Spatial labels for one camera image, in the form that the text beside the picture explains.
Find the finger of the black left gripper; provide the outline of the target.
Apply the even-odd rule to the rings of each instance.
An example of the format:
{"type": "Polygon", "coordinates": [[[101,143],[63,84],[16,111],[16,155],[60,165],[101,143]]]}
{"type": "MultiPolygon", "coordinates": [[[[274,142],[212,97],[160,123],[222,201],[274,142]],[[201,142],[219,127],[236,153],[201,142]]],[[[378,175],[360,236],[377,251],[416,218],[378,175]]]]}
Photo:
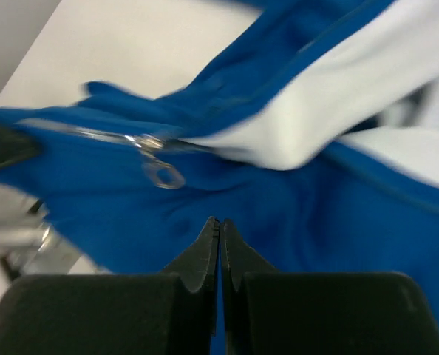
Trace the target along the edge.
{"type": "Polygon", "coordinates": [[[0,125],[0,169],[34,158],[40,145],[25,132],[0,125]]]}

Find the blue fleece zip jacket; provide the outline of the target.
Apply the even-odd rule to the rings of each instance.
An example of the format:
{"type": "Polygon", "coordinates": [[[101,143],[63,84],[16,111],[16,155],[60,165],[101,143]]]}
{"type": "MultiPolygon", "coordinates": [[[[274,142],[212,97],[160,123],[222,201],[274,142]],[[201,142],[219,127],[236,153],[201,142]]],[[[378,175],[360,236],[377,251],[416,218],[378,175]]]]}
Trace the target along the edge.
{"type": "Polygon", "coordinates": [[[210,215],[286,271],[401,271],[439,325],[439,1],[63,1],[0,121],[179,139],[156,187],[133,148],[37,130],[0,182],[48,200],[110,271],[151,271],[210,215]]]}

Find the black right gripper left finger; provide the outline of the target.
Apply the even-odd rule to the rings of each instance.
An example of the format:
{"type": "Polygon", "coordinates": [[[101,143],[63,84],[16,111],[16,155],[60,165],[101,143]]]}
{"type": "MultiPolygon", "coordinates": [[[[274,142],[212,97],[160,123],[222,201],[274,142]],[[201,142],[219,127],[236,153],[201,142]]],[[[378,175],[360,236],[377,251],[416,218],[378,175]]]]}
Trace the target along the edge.
{"type": "Polygon", "coordinates": [[[155,274],[41,275],[0,301],[0,354],[208,354],[219,224],[155,274]]]}

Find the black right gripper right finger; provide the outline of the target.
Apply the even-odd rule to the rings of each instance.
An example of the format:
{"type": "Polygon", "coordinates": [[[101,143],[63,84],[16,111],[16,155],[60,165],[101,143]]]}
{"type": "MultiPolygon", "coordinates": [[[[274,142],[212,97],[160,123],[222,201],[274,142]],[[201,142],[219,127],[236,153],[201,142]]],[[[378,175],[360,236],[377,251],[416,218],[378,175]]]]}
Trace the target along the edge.
{"type": "Polygon", "coordinates": [[[231,220],[219,241],[228,354],[439,354],[439,327],[405,274],[280,271],[231,220]]]}

